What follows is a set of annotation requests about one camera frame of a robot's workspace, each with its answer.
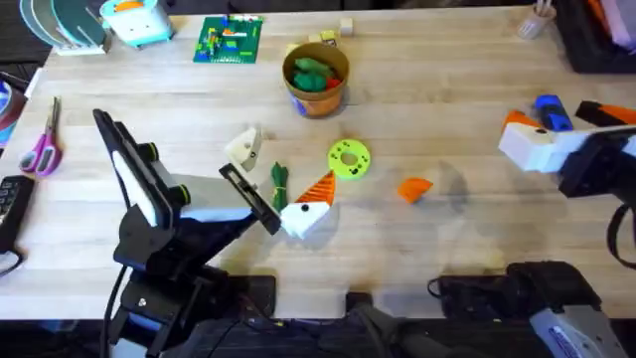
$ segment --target orange block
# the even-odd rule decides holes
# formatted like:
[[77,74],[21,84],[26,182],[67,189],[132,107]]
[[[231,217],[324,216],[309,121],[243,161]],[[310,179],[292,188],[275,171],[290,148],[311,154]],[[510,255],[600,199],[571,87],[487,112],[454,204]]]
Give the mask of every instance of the orange block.
[[419,200],[419,198],[421,198],[421,196],[432,186],[433,183],[426,179],[408,178],[399,185],[397,192],[406,200],[407,203],[412,204]]
[[506,125],[508,123],[521,123],[529,126],[534,126],[537,128],[541,128],[542,126],[537,122],[529,119],[522,111],[519,110],[511,110],[506,116],[506,120],[504,120],[504,126],[501,128],[501,132],[503,133],[506,130]]
[[336,177],[334,176],[334,172],[330,171],[301,195],[300,198],[296,200],[296,203],[327,202],[327,204],[331,206],[334,203],[335,193]]
[[124,1],[115,5],[115,11],[125,11],[143,7],[143,3],[139,1]]

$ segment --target cable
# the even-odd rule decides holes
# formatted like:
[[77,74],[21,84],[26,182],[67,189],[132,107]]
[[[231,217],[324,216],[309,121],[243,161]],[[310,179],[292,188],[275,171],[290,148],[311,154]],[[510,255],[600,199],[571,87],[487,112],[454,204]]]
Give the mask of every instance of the cable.
[[8,250],[8,252],[15,255],[18,258],[18,260],[14,264],[12,264],[9,268],[4,269],[2,272],[0,272],[0,277],[11,273],[14,269],[17,269],[18,266],[21,265],[22,262],[24,261],[24,256],[22,255],[22,253],[20,253],[16,249],[10,249]]
[[[623,266],[630,269],[636,269],[636,263],[630,263],[620,257],[620,255],[618,254],[618,245],[617,245],[618,230],[620,229],[620,225],[623,222],[625,215],[627,215],[627,212],[630,209],[632,208],[630,208],[627,204],[623,204],[620,207],[618,207],[618,209],[616,209],[616,212],[612,216],[612,219],[610,220],[609,225],[607,226],[607,249],[609,249],[609,252]],[[632,220],[634,221],[633,236],[634,236],[634,241],[636,242],[636,214],[633,209],[632,209]]]
[[[437,283],[437,292],[433,291],[431,286]],[[441,298],[441,294],[439,294],[439,277],[436,277],[434,279],[431,279],[428,284],[426,285],[426,290],[428,291],[428,294],[430,294],[431,296],[439,299]]]
[[387,349],[385,348],[385,344],[383,343],[383,340],[380,338],[380,334],[378,334],[378,330],[376,329],[374,324],[371,322],[371,320],[365,315],[365,313],[357,308],[352,309],[351,312],[357,314],[358,318],[360,318],[360,321],[365,325],[365,327],[367,327],[367,332],[369,333],[371,340],[374,342],[374,345],[376,346],[376,350],[378,351],[378,356],[380,358],[387,358],[387,356],[391,358],[392,357],[391,352],[387,354]]
[[[267,334],[267,335],[270,335],[270,336],[279,337],[278,335],[276,335],[274,333],[271,333],[271,332],[256,328],[256,327],[252,326],[251,324],[249,324],[249,323],[247,323],[245,321],[242,321],[241,323],[245,327],[253,330],[254,332],[256,332],[258,334]],[[276,327],[276,329],[281,329],[281,328],[282,329],[291,329],[290,326],[275,326],[275,327]],[[311,333],[311,332],[309,332],[308,330],[305,330],[305,329],[301,329],[301,331],[303,333],[307,334],[309,336],[309,338],[311,338],[314,341],[314,343],[315,343],[314,349],[316,349],[317,351],[320,351],[320,352],[323,352],[323,353],[327,353],[327,354],[331,354],[331,355],[339,355],[339,356],[343,356],[343,357],[346,357],[346,358],[355,358],[355,356],[353,356],[353,355],[351,355],[349,353],[335,351],[335,350],[331,350],[331,349],[327,349],[325,347],[322,347],[320,345],[321,334],[314,334],[314,333]]]
[[232,323],[228,329],[226,329],[225,332],[223,332],[223,334],[221,335],[221,337],[219,337],[219,339],[217,340],[217,343],[215,344],[214,347],[212,347],[212,350],[210,351],[210,353],[208,353],[208,358],[212,358],[212,356],[215,354],[215,352],[217,351],[217,348],[219,348],[219,346],[221,346],[221,343],[223,343],[223,341],[226,339],[226,337],[228,336],[228,334],[230,334],[230,331],[232,330],[232,328],[234,328],[237,324],[240,323],[240,320],[236,320],[234,323]]
[[123,276],[126,273],[126,269],[126,266],[122,266],[119,270],[119,275],[117,276],[115,284],[112,286],[112,291],[110,292],[110,297],[108,298],[108,303],[106,304],[106,310],[103,314],[103,321],[101,322],[101,336],[99,337],[100,358],[108,358],[110,356],[110,350],[108,349],[108,325],[110,324],[110,316],[112,315],[112,306],[115,303],[115,298],[117,297],[117,292],[119,291],[119,287],[121,286],[121,281],[123,280]]
[[[354,356],[352,356],[352,355],[350,355],[350,354],[348,354],[348,353],[345,353],[345,352],[339,352],[339,351],[332,351],[332,350],[330,350],[330,349],[326,349],[326,348],[322,347],[322,346],[320,345],[320,340],[322,339],[322,334],[316,334],[316,333],[313,333],[313,332],[311,332],[309,329],[307,329],[307,328],[305,328],[305,327],[301,327],[301,326],[293,327],[293,326],[292,326],[292,324],[291,324],[291,323],[293,323],[293,322],[301,322],[301,323],[303,323],[303,320],[291,319],[289,324],[285,324],[285,323],[283,323],[282,321],[277,321],[277,320],[275,320],[275,319],[271,319],[270,317],[266,316],[266,315],[264,314],[264,312],[262,311],[262,309],[261,309],[260,307],[258,307],[258,305],[256,305],[256,304],[254,303],[253,299],[251,299],[251,297],[249,297],[248,295],[246,295],[246,294],[242,294],[242,295],[240,296],[240,298],[242,298],[243,300],[245,300],[245,301],[247,302],[247,304],[248,304],[249,306],[251,306],[251,308],[253,309],[253,311],[255,311],[255,312],[256,312],[256,314],[258,314],[258,316],[260,316],[261,318],[263,318],[263,319],[264,319],[267,323],[271,324],[273,327],[276,327],[276,329],[280,329],[280,328],[282,328],[282,329],[299,330],[300,332],[302,332],[302,333],[306,334],[307,336],[309,336],[309,338],[311,338],[311,339],[313,339],[313,340],[314,340],[314,343],[315,343],[314,348],[315,348],[316,350],[321,351],[321,352],[323,352],[323,353],[329,353],[329,354],[332,354],[332,355],[333,355],[333,354],[336,354],[336,355],[340,355],[340,356],[347,357],[347,358],[354,358]],[[325,324],[325,325],[326,325],[326,326],[331,326],[331,325],[334,325],[334,324],[336,324],[336,323],[338,323],[338,322],[346,321],[348,317],[349,317],[349,315],[346,315],[346,316],[344,316],[344,317],[343,317],[343,318],[341,318],[341,319],[331,320],[331,321],[329,321],[329,323],[327,323],[327,324]],[[242,324],[243,324],[244,326],[246,326],[246,327],[248,327],[248,328],[252,329],[252,330],[253,330],[253,331],[255,331],[255,332],[258,332],[258,333],[265,333],[265,334],[270,334],[270,335],[274,335],[274,334],[272,334],[272,333],[269,333],[269,332],[266,332],[266,331],[260,330],[260,329],[258,329],[258,328],[256,328],[256,327],[252,326],[251,324],[249,324],[249,323],[247,323],[247,322],[244,322],[244,321],[243,321],[243,322],[242,322]],[[316,324],[316,321],[308,321],[308,322],[307,322],[307,323],[305,323],[305,324],[311,324],[311,325],[323,326],[323,325],[321,325],[321,324]]]

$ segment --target black cable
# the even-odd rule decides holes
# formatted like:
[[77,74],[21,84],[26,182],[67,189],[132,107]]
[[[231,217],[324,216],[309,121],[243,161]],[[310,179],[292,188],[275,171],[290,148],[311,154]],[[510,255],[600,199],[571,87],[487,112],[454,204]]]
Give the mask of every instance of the black cable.
[[232,323],[228,329],[226,329],[225,332],[223,332],[223,334],[221,335],[221,337],[219,337],[219,339],[217,340],[217,343],[215,344],[214,347],[212,347],[212,350],[210,351],[210,353],[208,353],[208,358],[212,358],[212,356],[215,354],[215,352],[217,351],[217,348],[219,348],[219,346],[221,346],[221,343],[223,343],[223,341],[226,339],[226,337],[228,336],[228,334],[230,334],[230,331],[232,331],[232,328],[234,328],[237,324],[240,323],[240,320],[236,320],[234,323]]
[[16,249],[10,249],[8,250],[8,252],[15,255],[18,258],[18,260],[14,264],[12,264],[9,268],[4,269],[2,272],[0,272],[0,277],[11,273],[11,271],[13,271],[14,269],[17,269],[18,266],[21,265],[22,262],[24,261],[24,256],[22,255],[22,253],[20,253]]
[[376,346],[376,351],[378,351],[378,357],[391,358],[393,355],[391,354],[391,352],[387,354],[388,349],[386,348],[385,343],[380,337],[380,333],[378,333],[378,329],[376,329],[373,322],[365,315],[364,312],[362,312],[358,308],[352,309],[351,312],[358,315],[358,318],[360,318],[360,321],[365,325],[365,327],[367,327],[367,332],[369,333],[371,340],[374,342],[374,345]]
[[[433,291],[431,286],[437,283],[437,292]],[[428,294],[430,294],[431,296],[439,299],[441,298],[441,294],[439,294],[439,277],[436,277],[434,279],[431,279],[428,284],[426,285],[426,290],[428,291]]]
[[623,219],[625,218],[625,215],[627,215],[627,212],[630,209],[632,209],[632,220],[634,221],[633,236],[634,236],[634,241],[636,242],[636,215],[634,215],[634,209],[630,208],[627,204],[623,204],[620,207],[618,207],[618,209],[616,209],[616,212],[612,216],[612,219],[609,221],[609,225],[607,226],[607,249],[609,249],[609,252],[623,266],[630,269],[636,269],[636,263],[630,263],[622,259],[618,255],[618,245],[617,245],[618,230],[620,229],[620,225],[622,224]]
[[[256,328],[256,327],[252,326],[251,324],[249,324],[249,323],[247,323],[245,321],[243,321],[242,324],[245,327],[253,330],[254,332],[256,332],[258,334],[267,334],[267,335],[271,335],[271,336],[274,336],[274,337],[279,337],[277,334],[262,330],[260,328]],[[290,326],[278,326],[278,325],[275,325],[274,327],[276,327],[276,329],[291,329],[292,328]],[[320,352],[323,352],[323,353],[327,353],[327,354],[331,354],[331,355],[339,355],[339,356],[343,356],[343,357],[346,357],[346,358],[355,358],[355,356],[353,356],[351,354],[348,354],[348,353],[345,353],[345,352],[340,352],[340,351],[335,351],[335,350],[331,350],[331,349],[327,349],[325,347],[322,347],[320,345],[321,334],[314,334],[314,333],[311,333],[308,330],[302,329],[302,328],[301,328],[301,331],[303,333],[307,334],[309,336],[309,338],[311,338],[314,341],[314,343],[315,343],[314,349],[316,349],[317,351],[320,351]]]
[[110,316],[112,315],[112,306],[115,304],[115,298],[117,292],[121,286],[123,276],[126,274],[126,266],[122,266],[119,270],[119,275],[115,284],[112,286],[108,303],[106,304],[106,310],[103,314],[103,321],[101,322],[101,336],[99,337],[99,357],[108,358],[110,356],[110,350],[108,349],[108,325],[110,324]]

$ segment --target wooden block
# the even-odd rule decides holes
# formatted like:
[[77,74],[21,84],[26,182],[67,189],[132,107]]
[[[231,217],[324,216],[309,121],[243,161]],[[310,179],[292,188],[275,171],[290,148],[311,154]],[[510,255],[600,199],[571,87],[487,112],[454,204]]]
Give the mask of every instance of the wooden block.
[[322,38],[320,37],[320,34],[314,34],[314,35],[309,35],[309,37],[307,38],[307,41],[309,41],[309,42],[322,42]]
[[340,19],[340,36],[354,36],[354,19],[342,18]]

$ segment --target scissors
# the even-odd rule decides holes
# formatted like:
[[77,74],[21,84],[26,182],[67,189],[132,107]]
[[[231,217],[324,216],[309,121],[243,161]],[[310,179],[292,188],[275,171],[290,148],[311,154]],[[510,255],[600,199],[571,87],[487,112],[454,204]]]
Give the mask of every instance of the scissors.
[[36,146],[20,161],[20,169],[23,172],[35,172],[38,176],[47,176],[56,170],[62,159],[62,151],[56,144],[56,128],[59,119],[60,99],[54,97],[45,132],[40,136]]

